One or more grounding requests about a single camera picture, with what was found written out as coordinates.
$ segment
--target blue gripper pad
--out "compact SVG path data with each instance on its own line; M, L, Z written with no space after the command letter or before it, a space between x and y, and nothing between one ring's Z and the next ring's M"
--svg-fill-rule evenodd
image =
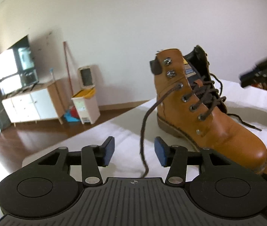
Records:
M111 157L113 156L114 153L114 147L115 147L115 143L114 143L114 138L112 137L107 144L105 144L105 154L104 154L104 165L108 166Z
M154 139L154 151L156 152L157 158L159 159L162 167L165 167L167 164L167 154L164 148L164 144L159 140L159 137Z

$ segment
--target white tablecloth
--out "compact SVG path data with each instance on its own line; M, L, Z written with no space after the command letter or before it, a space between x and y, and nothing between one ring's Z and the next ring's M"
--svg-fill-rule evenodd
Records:
M227 97L225 104L228 112L238 114L244 121L260 127L262 132L248 129L257 135L267 147L267 91L254 87L242 89L238 83L225 80L222 82L224 87L222 95ZM106 168L99 168L103 181L111 176L140 177L144 171L139 155L141 124L146 111L155 101L152 99L116 118L33 154L24 159L22 166L60 146L68 147L69 151L80 151L83 146L101 145L108 136L113 136L115 137L115 152L110 164ZM193 151L193 148L186 140L175 138L162 131L157 125L157 112L153 111L147 120L144 142L145 157L150 168L148 177L162 177L165 180L169 168L161 167L156 157L153 145L156 136L160 136L168 145L185 146L189 151ZM186 181L191 181L198 174L197 166L189 166ZM71 175L77 181L81 181L81 167L72 166Z

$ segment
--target boot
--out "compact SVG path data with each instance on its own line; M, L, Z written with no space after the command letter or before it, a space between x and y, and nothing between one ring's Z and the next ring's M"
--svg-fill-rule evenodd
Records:
M165 132L187 138L196 150L214 149L236 163L263 171L264 143L227 115L200 46L185 57L178 49L158 52L150 62L157 90L157 120Z

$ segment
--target brown shoelace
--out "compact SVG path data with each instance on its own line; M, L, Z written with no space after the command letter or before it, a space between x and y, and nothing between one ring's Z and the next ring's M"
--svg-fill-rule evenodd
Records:
M214 75L213 77L220 83L221 85L221 92L223 89L222 83L221 81L219 81ZM219 105L221 102L224 102L226 100L226 97L220 97L220 98L216 98L215 96L213 96L211 93L212 92L219 92L217 89L213 89L211 88L211 84L214 84L214 81L203 81L204 77L202 77L202 82L203 82L203 86L199 87L199 85L197 83L193 83L191 85L192 88L192 92L189 94L186 94L182 97L183 101L188 101L188 99L195 94L196 96L200 96L199 101L195 104L195 105L191 105L190 106L190 110L194 111L196 110L202 103L205 104L206 106L211 105L208 108L208 111L204 114L199 115L199 120L204 121L213 111L214 107L216 107L217 105ZM147 176L148 172L149 172L149 167L148 164L146 162L145 159L145 154L144 154L144 136L145 136L145 128L146 128L146 121L148 116L155 110L155 108L163 102L163 100L168 97L172 92L176 91L176 90L180 90L183 87L182 83L177 83L173 88L171 88L170 90L168 90L153 106L150 107L150 109L146 112L144 118L143 118L143 122L142 122L142 127L141 127L141 134L140 134L140 156L141 156L141 160L143 162L144 168L145 168L145 172L142 174L141 178L144 178ZM236 114L227 114L227 115L232 115L237 117L240 122L250 128L256 129L261 131L261 129L250 125L246 122L244 122L241 117L239 115Z
M219 95L222 95L222 91L223 91L223 84L222 84L222 82L221 82L221 81L220 81L214 74L210 73L210 75L211 75L212 77L214 77L215 80L220 84L220 93L219 93ZM235 116L236 118L238 118L238 120L240 121L240 123L243 124L243 125L246 126L246 127L250 127L250 128L252 128L252 129L255 129L255 130L258 130L258 131L262 131L260 128L255 127L255 126L253 126L253 125L251 125L251 124L249 124L249 123L244 122L244 121L241 119L241 117L240 117L239 115L236 115L236 114L230 114L230 113L227 113L227 115L228 115L228 116Z

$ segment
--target red object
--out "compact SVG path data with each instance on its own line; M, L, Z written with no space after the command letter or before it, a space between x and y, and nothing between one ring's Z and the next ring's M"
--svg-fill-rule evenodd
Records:
M70 114L71 114L72 117L80 119L75 106L71 107Z

